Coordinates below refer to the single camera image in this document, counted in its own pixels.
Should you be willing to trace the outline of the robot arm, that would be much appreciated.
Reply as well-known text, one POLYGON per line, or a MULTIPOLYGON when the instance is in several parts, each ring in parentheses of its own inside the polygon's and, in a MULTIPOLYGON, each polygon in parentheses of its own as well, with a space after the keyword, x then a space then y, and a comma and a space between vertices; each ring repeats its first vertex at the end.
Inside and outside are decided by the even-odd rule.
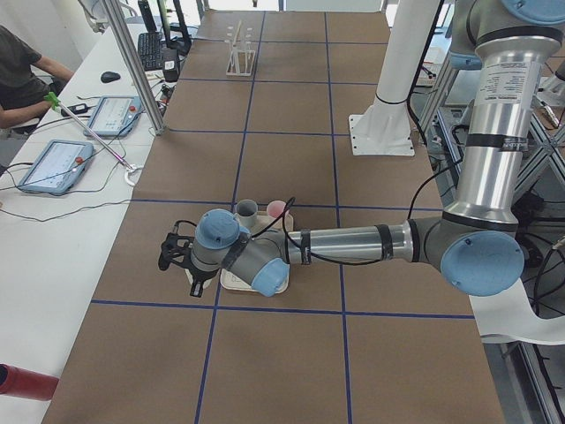
POLYGON ((471 296, 503 292, 523 272, 512 199, 541 68, 563 35, 561 1, 456 3, 450 63, 479 70, 479 84, 456 196, 441 216, 315 231, 268 226, 251 233, 232 213, 213 209, 195 224, 193 236, 167 235, 160 269, 188 270, 193 296, 225 269, 270 297, 293 263, 361 266, 401 258, 432 265, 471 296))

